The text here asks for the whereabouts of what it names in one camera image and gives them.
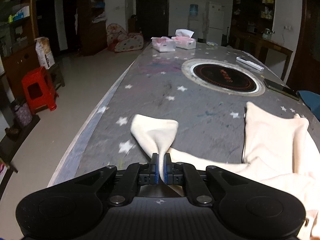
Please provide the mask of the round black induction cooktop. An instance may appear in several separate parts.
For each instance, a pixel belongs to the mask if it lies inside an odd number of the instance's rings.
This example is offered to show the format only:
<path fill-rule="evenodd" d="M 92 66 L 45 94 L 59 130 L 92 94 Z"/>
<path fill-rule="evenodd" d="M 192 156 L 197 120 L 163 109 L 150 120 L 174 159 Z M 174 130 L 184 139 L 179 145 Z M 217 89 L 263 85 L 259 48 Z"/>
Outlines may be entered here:
<path fill-rule="evenodd" d="M 191 59 L 181 65 L 189 80 L 208 89 L 239 96 L 261 96 L 264 84 L 249 70 L 229 62 Z"/>

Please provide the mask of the white printed carton bag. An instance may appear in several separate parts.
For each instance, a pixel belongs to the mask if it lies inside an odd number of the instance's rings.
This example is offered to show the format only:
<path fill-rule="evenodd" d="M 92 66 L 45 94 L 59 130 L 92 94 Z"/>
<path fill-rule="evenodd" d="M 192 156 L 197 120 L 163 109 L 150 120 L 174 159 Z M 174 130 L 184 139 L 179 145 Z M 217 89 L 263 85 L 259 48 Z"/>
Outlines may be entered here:
<path fill-rule="evenodd" d="M 34 40 L 36 42 L 35 50 L 41 67 L 50 69 L 55 60 L 50 48 L 49 39 L 46 37 L 39 37 Z"/>

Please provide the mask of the small green dish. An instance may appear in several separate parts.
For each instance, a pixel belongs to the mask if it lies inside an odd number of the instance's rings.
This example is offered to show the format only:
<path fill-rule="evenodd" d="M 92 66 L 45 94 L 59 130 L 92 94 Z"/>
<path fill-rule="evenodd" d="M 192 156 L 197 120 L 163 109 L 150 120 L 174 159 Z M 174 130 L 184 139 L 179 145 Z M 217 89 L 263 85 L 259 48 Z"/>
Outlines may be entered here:
<path fill-rule="evenodd" d="M 215 43 L 215 42 L 206 42 L 206 44 L 208 45 L 208 46 L 217 46 L 217 43 Z"/>

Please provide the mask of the small white pink tissue box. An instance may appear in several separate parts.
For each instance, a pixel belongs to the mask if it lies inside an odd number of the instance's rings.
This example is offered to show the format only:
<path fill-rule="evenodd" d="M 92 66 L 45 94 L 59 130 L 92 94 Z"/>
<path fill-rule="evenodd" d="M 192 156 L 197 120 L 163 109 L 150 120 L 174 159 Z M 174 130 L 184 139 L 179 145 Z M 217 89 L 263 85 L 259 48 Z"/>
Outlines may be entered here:
<path fill-rule="evenodd" d="M 151 38 L 153 49 L 160 53 L 174 52 L 176 50 L 176 43 L 168 37 L 152 37 Z"/>

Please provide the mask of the black smartphone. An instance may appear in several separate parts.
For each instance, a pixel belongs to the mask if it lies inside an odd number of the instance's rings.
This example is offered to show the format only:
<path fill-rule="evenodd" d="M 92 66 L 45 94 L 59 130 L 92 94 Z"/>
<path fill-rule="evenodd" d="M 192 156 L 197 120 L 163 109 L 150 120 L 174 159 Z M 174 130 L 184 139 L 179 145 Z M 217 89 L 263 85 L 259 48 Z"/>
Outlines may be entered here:
<path fill-rule="evenodd" d="M 273 90 L 277 93 L 283 94 L 285 96 L 288 96 L 289 98 L 299 101 L 299 96 L 297 95 L 297 93 L 290 88 L 287 88 L 269 79 L 264 79 L 264 84 L 270 90 Z"/>

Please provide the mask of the polka dot kids sofa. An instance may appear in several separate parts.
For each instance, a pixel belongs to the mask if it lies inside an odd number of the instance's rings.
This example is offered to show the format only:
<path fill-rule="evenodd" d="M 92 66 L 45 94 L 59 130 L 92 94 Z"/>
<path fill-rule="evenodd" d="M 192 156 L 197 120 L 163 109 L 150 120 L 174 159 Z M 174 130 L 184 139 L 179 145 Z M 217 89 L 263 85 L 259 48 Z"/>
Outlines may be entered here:
<path fill-rule="evenodd" d="M 127 33 L 125 29 L 112 23 L 106 28 L 107 48 L 115 53 L 141 50 L 144 47 L 144 39 L 140 33 Z"/>

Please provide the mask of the grey star pattern tablecloth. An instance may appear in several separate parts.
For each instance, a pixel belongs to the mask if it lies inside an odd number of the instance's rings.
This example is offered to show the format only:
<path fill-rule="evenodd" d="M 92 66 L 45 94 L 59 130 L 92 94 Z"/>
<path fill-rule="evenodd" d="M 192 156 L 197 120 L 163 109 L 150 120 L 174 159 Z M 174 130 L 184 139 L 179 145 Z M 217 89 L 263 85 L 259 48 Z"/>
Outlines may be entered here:
<path fill-rule="evenodd" d="M 106 93 L 56 168 L 50 185 L 106 165 L 125 169 L 145 161 L 144 151 L 130 132 L 136 114 L 178 122 L 173 143 L 177 150 L 222 163 L 240 163 L 244 147 L 245 106 L 253 102 L 282 118 L 306 117 L 309 132 L 319 143 L 319 121 L 302 101 L 269 89 L 259 96 L 235 95 L 203 87 L 187 78 L 185 61 L 216 60 L 236 64 L 244 51 L 199 43 L 194 50 L 159 53 L 147 47 Z"/>

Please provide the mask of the cream garment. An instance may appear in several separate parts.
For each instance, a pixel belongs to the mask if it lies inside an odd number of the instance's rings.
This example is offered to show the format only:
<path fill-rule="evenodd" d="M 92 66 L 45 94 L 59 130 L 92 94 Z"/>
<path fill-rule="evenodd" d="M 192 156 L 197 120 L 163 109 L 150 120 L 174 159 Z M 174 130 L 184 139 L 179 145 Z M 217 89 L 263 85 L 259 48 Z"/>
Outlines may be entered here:
<path fill-rule="evenodd" d="M 175 120 L 135 115 L 131 133 L 149 157 L 159 155 L 162 179 L 164 155 L 169 153 L 173 162 L 189 163 L 198 170 L 218 166 L 297 197 L 306 210 L 298 238 L 319 239 L 319 151 L 308 132 L 309 121 L 298 114 L 280 118 L 248 102 L 245 122 L 240 164 L 217 163 L 171 148 L 178 129 Z"/>

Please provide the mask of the red plastic stool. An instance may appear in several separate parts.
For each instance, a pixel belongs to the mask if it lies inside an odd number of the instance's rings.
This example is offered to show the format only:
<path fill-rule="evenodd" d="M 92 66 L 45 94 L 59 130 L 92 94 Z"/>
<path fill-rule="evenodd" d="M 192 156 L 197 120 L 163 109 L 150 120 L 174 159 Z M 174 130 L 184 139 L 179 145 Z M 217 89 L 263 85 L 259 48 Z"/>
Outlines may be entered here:
<path fill-rule="evenodd" d="M 56 98 L 59 95 L 46 68 L 39 67 L 28 72 L 22 78 L 22 87 L 33 115 L 43 107 L 47 107 L 50 111 L 56 110 Z"/>

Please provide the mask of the white tissue box with tissue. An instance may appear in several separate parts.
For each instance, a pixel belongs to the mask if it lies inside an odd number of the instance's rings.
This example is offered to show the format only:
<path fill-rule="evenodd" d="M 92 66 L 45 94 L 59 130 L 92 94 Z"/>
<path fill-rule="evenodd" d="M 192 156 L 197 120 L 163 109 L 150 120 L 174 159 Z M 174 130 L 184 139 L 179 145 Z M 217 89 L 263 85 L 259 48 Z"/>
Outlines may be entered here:
<path fill-rule="evenodd" d="M 196 48 L 196 39 L 193 38 L 194 32 L 188 29 L 176 29 L 175 36 L 171 39 L 175 41 L 177 48 L 186 50 Z"/>

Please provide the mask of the white refrigerator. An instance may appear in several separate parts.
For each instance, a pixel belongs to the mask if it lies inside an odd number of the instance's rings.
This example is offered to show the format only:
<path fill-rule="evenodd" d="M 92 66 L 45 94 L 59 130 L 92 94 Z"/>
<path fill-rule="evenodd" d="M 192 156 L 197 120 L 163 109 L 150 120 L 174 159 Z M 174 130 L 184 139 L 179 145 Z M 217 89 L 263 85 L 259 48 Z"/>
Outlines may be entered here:
<path fill-rule="evenodd" d="M 223 35 L 224 6 L 212 2 L 206 3 L 204 19 L 204 39 L 220 45 Z"/>

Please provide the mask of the dark wooden side table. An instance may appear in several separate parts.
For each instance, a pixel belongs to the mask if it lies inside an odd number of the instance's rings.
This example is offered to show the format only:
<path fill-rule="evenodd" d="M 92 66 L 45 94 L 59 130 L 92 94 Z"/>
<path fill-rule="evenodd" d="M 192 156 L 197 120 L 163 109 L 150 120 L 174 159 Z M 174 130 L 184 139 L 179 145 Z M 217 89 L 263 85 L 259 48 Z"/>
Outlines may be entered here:
<path fill-rule="evenodd" d="M 263 64 L 271 62 L 275 63 L 276 60 L 284 61 L 283 70 L 281 71 L 280 76 L 281 80 L 284 81 L 293 51 L 274 41 L 258 37 L 257 35 L 249 34 L 247 35 L 246 40 L 254 45 L 253 55 Z"/>

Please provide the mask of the dark shelf unit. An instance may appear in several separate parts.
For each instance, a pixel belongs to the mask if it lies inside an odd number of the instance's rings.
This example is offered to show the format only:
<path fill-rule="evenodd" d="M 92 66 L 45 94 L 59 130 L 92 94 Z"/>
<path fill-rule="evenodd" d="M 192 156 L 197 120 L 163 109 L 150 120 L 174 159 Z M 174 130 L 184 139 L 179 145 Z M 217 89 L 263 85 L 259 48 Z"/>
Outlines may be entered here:
<path fill-rule="evenodd" d="M 40 66 L 35 0 L 1 0 L 1 61 L 15 98 L 24 97 L 22 79 Z"/>

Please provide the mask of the white remote control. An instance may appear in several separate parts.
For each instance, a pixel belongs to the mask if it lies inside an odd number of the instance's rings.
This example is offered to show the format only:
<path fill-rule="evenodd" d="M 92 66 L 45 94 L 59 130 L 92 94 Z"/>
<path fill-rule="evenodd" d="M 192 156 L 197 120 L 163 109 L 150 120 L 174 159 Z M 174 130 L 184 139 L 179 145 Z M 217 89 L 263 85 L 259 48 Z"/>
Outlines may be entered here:
<path fill-rule="evenodd" d="M 236 58 L 236 61 L 246 65 L 246 66 L 249 66 L 257 71 L 260 71 L 260 72 L 263 72 L 264 71 L 264 67 L 263 66 L 260 66 L 252 61 L 249 61 L 249 60 L 246 60 L 246 59 L 243 59 L 242 57 L 237 57 Z"/>

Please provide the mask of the blue sofa cushion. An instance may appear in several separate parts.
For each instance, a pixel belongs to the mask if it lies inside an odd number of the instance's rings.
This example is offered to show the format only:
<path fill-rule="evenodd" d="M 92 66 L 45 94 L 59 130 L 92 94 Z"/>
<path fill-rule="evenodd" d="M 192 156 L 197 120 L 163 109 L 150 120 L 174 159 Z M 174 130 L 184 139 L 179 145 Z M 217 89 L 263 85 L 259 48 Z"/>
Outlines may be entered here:
<path fill-rule="evenodd" d="M 320 120 L 320 95 L 307 90 L 299 90 L 299 96 L 314 114 L 314 116 Z"/>

